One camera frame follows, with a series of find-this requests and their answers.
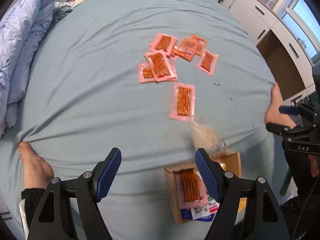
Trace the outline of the pink stick snack pack front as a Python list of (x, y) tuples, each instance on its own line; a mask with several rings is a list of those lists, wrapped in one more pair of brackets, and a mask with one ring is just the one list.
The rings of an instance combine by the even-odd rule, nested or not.
[(180, 170), (174, 175), (180, 209), (189, 209), (208, 203), (206, 188), (194, 168)]

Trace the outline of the pink stick snack pack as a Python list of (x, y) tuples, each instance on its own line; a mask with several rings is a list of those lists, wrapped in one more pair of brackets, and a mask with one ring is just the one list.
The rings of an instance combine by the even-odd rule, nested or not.
[(189, 209), (208, 203), (206, 188), (194, 168), (180, 170), (174, 175), (180, 209)]
[(176, 77), (163, 50), (144, 53), (156, 82), (172, 80)]
[(198, 63), (196, 64), (196, 68), (210, 76), (213, 76), (218, 59), (219, 56), (217, 54), (213, 54), (207, 50), (204, 50)]
[(163, 33), (158, 33), (153, 42), (150, 43), (150, 51), (163, 50), (166, 56), (171, 56), (178, 38)]
[(195, 86), (174, 83), (170, 118), (180, 121), (192, 121), (195, 113)]

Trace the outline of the blue white snack bag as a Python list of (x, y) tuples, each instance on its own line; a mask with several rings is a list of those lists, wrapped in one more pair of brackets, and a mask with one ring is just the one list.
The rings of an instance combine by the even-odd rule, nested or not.
[(211, 200), (204, 205), (191, 207), (189, 209), (181, 209), (181, 217), (186, 220), (211, 222), (214, 219), (218, 208), (219, 203), (215, 200)]

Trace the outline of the yellow chicken snack pouch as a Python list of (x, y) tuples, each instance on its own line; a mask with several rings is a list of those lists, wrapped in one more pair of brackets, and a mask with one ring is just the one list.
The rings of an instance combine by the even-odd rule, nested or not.
[(240, 213), (245, 207), (247, 203), (247, 198), (240, 198), (238, 213)]

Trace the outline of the cardboard box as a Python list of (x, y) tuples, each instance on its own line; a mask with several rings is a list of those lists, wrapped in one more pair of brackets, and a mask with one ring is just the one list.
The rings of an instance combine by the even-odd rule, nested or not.
[(213, 220), (219, 204), (209, 195), (194, 161), (167, 166), (164, 176), (176, 223)]

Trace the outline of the right bare foot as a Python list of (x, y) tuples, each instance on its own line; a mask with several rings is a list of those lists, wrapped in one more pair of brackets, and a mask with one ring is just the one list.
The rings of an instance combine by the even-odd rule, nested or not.
[(283, 100), (280, 94), (280, 89), (277, 83), (273, 85), (271, 90), (271, 103), (266, 111), (264, 122), (268, 124), (269, 122), (274, 124), (280, 124), (288, 126), (290, 128), (296, 127), (296, 124), (287, 114), (281, 114), (279, 107), (282, 106)]

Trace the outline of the bare foot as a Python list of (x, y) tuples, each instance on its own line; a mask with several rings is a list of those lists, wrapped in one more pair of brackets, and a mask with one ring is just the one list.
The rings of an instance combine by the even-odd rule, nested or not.
[(27, 142), (21, 141), (18, 145), (18, 151), (24, 168), (24, 188), (45, 189), (54, 177), (52, 167)]
[(287, 114), (281, 114), (279, 107), (282, 106), (283, 100), (280, 94), (280, 89), (277, 83), (273, 85), (271, 90), (271, 103), (266, 111), (264, 122), (268, 124), (269, 122), (274, 124), (280, 124), (288, 126), (290, 128), (296, 127), (296, 124)]

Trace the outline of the left bare foot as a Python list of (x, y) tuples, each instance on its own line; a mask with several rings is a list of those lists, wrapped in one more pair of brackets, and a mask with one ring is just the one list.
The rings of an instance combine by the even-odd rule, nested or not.
[(52, 167), (27, 142), (21, 141), (18, 145), (18, 151), (24, 168), (24, 188), (45, 189), (54, 177)]

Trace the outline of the pink pack under left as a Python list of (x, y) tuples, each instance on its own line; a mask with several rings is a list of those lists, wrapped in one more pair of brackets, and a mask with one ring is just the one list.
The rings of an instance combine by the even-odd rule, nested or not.
[[(173, 63), (170, 63), (172, 70), (175, 73), (175, 77), (173, 79), (169, 79), (167, 81), (178, 81), (175, 66)], [(150, 83), (155, 82), (155, 78), (153, 77), (152, 70), (148, 63), (140, 63), (138, 65), (138, 75), (139, 75), (139, 82), (140, 83)]]

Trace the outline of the orange snack pack rear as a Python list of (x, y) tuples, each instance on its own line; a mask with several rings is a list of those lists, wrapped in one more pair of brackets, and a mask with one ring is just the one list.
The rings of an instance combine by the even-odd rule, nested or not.
[(201, 37), (196, 36), (196, 35), (191, 35), (190, 38), (191, 38), (191, 40), (193, 40), (193, 41), (198, 43), (198, 46), (197, 46), (195, 54), (201, 56), (203, 51), (206, 48), (207, 41), (204, 38), (201, 38)]

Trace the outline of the orange snack pack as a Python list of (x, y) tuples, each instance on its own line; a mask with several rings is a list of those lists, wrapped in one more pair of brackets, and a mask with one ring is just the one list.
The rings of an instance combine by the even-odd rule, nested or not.
[(198, 46), (197, 46), (195, 54), (201, 56), (203, 51), (206, 48), (207, 41), (204, 38), (201, 38), (201, 37), (196, 36), (196, 35), (191, 35), (190, 38), (191, 38), (191, 40), (193, 40), (193, 41), (198, 43)]
[(191, 61), (196, 53), (199, 43), (189, 38), (184, 38), (173, 50), (174, 55), (180, 56), (187, 61)]

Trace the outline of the light blue bed sheet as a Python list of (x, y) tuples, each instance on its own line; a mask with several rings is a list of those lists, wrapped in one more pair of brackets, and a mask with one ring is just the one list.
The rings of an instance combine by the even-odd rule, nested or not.
[(20, 141), (61, 179), (73, 179), (117, 147), (122, 162), (99, 203), (114, 239), (203, 239), (208, 222), (177, 224), (164, 168), (193, 160), (190, 126), (170, 118), (172, 82), (144, 83), (138, 65), (157, 33), (195, 34), (219, 59), (213, 76), (192, 61), (175, 62), (193, 85), (195, 119), (241, 155), (242, 176), (263, 176), (280, 203), (287, 172), (281, 140), (264, 115), (274, 78), (239, 22), (214, 0), (91, 0), (44, 37), (34, 57), (18, 119), (1, 138), (1, 192), (18, 231), (23, 168)]

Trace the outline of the orange snack pack front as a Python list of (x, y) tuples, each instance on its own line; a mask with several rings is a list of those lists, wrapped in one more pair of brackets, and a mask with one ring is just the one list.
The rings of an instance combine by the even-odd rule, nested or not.
[(174, 55), (180, 56), (187, 61), (191, 61), (196, 53), (199, 43), (189, 38), (184, 38), (173, 50)]

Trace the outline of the pink pack under top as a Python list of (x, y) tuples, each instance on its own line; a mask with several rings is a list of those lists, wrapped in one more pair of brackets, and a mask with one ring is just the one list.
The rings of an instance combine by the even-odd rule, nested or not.
[(172, 54), (169, 56), (169, 59), (171, 59), (172, 61), (176, 61), (178, 58), (179, 58), (179, 56), (176, 55), (175, 53), (172, 53)]

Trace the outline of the pink stick snack pack top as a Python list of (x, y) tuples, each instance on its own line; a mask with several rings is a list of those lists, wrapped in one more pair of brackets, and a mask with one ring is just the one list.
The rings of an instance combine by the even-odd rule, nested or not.
[(171, 56), (178, 38), (163, 33), (158, 33), (153, 42), (150, 43), (150, 51), (163, 50), (166, 56)]

